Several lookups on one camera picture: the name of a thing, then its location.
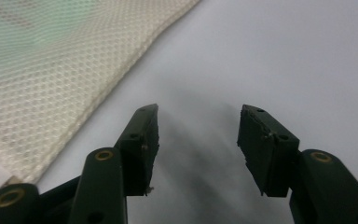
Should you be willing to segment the cream mesh laundry bag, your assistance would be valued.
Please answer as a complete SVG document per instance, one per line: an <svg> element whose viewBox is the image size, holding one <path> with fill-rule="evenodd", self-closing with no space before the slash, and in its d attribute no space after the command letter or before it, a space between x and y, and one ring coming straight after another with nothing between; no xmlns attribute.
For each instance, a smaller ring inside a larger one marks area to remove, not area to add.
<svg viewBox="0 0 358 224"><path fill-rule="evenodd" d="M199 0L0 0L0 188L36 183Z"/></svg>

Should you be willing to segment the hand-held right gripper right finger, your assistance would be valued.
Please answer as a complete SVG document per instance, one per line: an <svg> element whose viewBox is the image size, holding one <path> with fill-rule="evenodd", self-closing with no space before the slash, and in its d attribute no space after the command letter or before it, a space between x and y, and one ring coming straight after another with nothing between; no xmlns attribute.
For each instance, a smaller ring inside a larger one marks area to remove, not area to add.
<svg viewBox="0 0 358 224"><path fill-rule="evenodd" d="M266 110L244 105L237 145L261 193L290 198L295 224L358 224L358 180L336 156L300 151Z"/></svg>

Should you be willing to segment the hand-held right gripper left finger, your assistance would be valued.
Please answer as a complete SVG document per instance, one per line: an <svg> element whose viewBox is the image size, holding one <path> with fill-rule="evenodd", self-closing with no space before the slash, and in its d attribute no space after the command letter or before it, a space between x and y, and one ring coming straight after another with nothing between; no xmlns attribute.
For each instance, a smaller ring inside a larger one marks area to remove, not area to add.
<svg viewBox="0 0 358 224"><path fill-rule="evenodd" d="M144 196L158 153L158 105L138 108L113 147L92 151L69 224L127 224L127 198Z"/></svg>

